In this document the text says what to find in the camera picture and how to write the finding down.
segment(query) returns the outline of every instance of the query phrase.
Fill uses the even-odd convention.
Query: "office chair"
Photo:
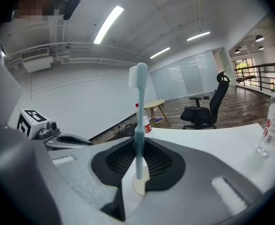
[[[184,121],[190,121],[194,123],[194,125],[185,125],[185,128],[194,128],[194,129],[203,129],[203,128],[214,128],[217,127],[214,125],[217,121],[218,117],[218,109],[221,105],[222,99],[224,98],[228,86],[229,86],[229,78],[224,75],[224,72],[220,72],[217,75],[217,81],[219,82],[218,89],[214,94],[213,98],[209,103],[210,111],[206,107],[200,107],[199,100],[201,97],[190,97],[196,101],[197,107],[185,107],[183,114],[181,114],[180,119]]]

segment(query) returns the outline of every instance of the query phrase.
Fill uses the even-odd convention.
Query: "window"
[[[232,63],[236,69],[254,66],[252,58],[235,60],[235,61],[232,61]],[[237,70],[236,76],[237,76],[238,83],[244,84],[244,82],[245,82],[245,85],[258,87],[258,83],[256,80],[257,75],[256,75],[255,68],[243,69],[243,71]]]

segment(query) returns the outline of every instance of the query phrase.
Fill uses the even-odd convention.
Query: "glass partition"
[[[181,67],[178,62],[172,63],[163,68],[166,76],[166,83],[168,85],[169,94],[171,99],[186,97],[187,90],[183,81],[183,75],[181,74]]]
[[[166,76],[162,68],[150,73],[156,96],[158,99],[169,100],[171,96],[169,94],[168,85],[166,83]]]
[[[188,95],[203,93],[203,86],[197,61],[194,56],[178,61],[180,72],[183,75],[186,91]]]
[[[198,64],[204,92],[211,92],[218,88],[217,65],[212,51],[196,54],[195,61]]]

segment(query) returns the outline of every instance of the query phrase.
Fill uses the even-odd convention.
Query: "toothbrush handle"
[[[143,126],[143,115],[144,115],[144,95],[145,95],[145,90],[140,90],[138,93],[138,126],[144,127]]]
[[[138,180],[143,177],[143,154],[145,143],[145,129],[143,126],[144,94],[145,90],[140,90],[138,93],[138,124],[135,130],[136,174]]]

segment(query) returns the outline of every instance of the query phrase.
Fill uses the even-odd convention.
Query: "toothbrush bristles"
[[[129,86],[131,88],[137,87],[137,71],[138,71],[138,66],[129,68]]]

